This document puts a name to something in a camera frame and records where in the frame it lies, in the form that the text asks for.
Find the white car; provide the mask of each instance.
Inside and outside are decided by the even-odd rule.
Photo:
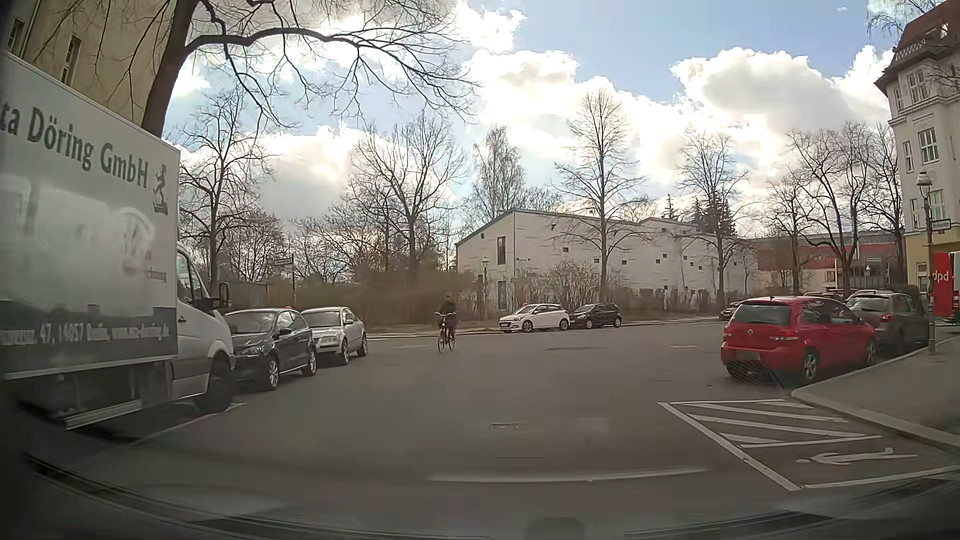
[[[500,329],[506,333],[555,328],[570,328],[570,315],[558,304],[528,304],[513,314],[500,317]]]

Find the white painted stripe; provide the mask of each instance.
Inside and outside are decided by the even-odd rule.
[[[427,479],[436,482],[458,483],[557,483],[652,479],[658,477],[675,477],[678,475],[693,475],[696,473],[705,473],[706,471],[707,469],[703,467],[678,467],[674,469],[660,469],[656,471],[632,471],[626,473],[601,473],[588,475],[432,475]]]
[[[831,437],[860,437],[863,433],[851,433],[849,431],[830,431],[830,430],[812,430],[810,428],[795,428],[793,426],[781,426],[780,424],[761,424],[760,422],[748,422],[746,420],[731,420],[729,418],[716,418],[713,416],[700,416],[691,414],[692,418],[703,422],[716,422],[717,424],[730,424],[731,426],[746,426],[748,428],[762,428],[764,430],[793,431],[794,433],[809,433],[811,435],[828,435]]]
[[[926,471],[917,471],[915,473],[903,473],[900,475],[890,475],[888,477],[873,477],[871,479],[858,479],[858,480],[843,480],[838,482],[827,482],[827,483],[814,483],[808,484],[804,487],[809,487],[811,489],[820,488],[820,487],[850,487],[852,485],[866,485],[870,483],[881,483],[894,480],[906,480],[906,479],[918,479],[922,477],[930,477],[933,475],[942,475],[943,473],[949,473],[950,471],[960,470],[960,465],[952,465],[950,467],[941,467],[939,469],[928,469]]]
[[[847,424],[843,418],[836,416],[813,416],[809,414],[793,414],[790,412],[778,412],[775,410],[759,410],[755,408],[740,408],[736,406],[726,406],[717,404],[689,404],[687,406],[698,406],[700,408],[711,408],[713,410],[723,410],[726,412],[740,412],[743,414],[759,414],[760,416],[776,416],[778,418],[796,418],[798,420],[813,420],[816,422],[837,422]]]
[[[762,437],[748,437],[747,435],[734,435],[733,433],[720,433],[724,437],[727,437],[731,441],[736,441],[738,443],[756,443],[760,446],[763,446],[761,443],[781,443],[777,439],[764,439]]]
[[[773,469],[771,469],[770,467],[767,467],[767,466],[764,465],[763,463],[760,463],[760,462],[757,461],[756,459],[753,459],[753,458],[750,457],[747,453],[745,453],[745,452],[743,452],[742,450],[736,448],[736,447],[733,445],[733,443],[731,443],[731,442],[728,441],[727,439],[721,437],[720,435],[714,433],[713,431],[707,429],[707,427],[705,427],[704,425],[700,424],[699,422],[694,421],[692,418],[690,418],[690,417],[687,416],[686,414],[683,414],[682,412],[680,412],[679,410],[677,410],[676,408],[674,408],[671,404],[666,404],[666,403],[660,402],[659,405],[662,406],[663,408],[667,409],[671,414],[673,414],[673,415],[676,416],[677,418],[680,418],[680,419],[683,420],[684,422],[687,422],[690,426],[693,426],[693,428],[695,428],[695,429],[696,429],[697,431],[699,431],[700,433],[702,433],[702,434],[706,435],[707,437],[709,437],[710,439],[712,439],[713,442],[715,442],[715,443],[717,443],[718,445],[722,446],[725,450],[727,450],[727,452],[729,452],[729,453],[731,453],[731,454],[739,457],[740,459],[743,460],[744,463],[746,463],[746,464],[750,465],[751,467],[753,467],[753,468],[757,469],[758,471],[760,471],[760,473],[761,473],[762,475],[764,475],[765,477],[767,477],[768,479],[771,479],[771,480],[773,480],[774,482],[780,484],[780,486],[783,487],[783,489],[786,489],[787,491],[800,491],[801,487],[800,487],[799,485],[797,485],[797,484],[793,483],[792,481],[784,478],[784,477],[781,476],[777,471],[774,471]]]
[[[670,402],[671,405],[693,405],[693,404],[769,404],[771,402],[782,402],[783,400],[726,400],[710,402]]]
[[[785,443],[770,443],[770,444],[745,444],[741,445],[740,448],[774,448],[777,446],[805,446],[811,444],[827,444],[827,443],[846,443],[851,441],[865,441],[868,439],[878,439],[882,435],[864,435],[862,437],[843,437],[839,439],[817,439],[814,441],[789,441]]]

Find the red volkswagen golf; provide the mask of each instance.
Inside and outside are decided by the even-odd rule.
[[[724,328],[720,357],[734,379],[772,370],[806,384],[823,370],[873,364],[876,338],[874,327],[829,298],[754,298]]]

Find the car hood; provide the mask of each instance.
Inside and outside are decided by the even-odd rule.
[[[241,349],[259,345],[266,341],[268,337],[270,337],[268,331],[263,333],[236,333],[232,336],[233,350],[240,351]]]

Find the asphalt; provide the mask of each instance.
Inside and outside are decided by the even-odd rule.
[[[35,444],[215,515],[458,535],[536,516],[665,527],[949,481],[954,454],[731,380],[722,328],[462,335],[443,354],[379,340],[225,413],[171,405]]]

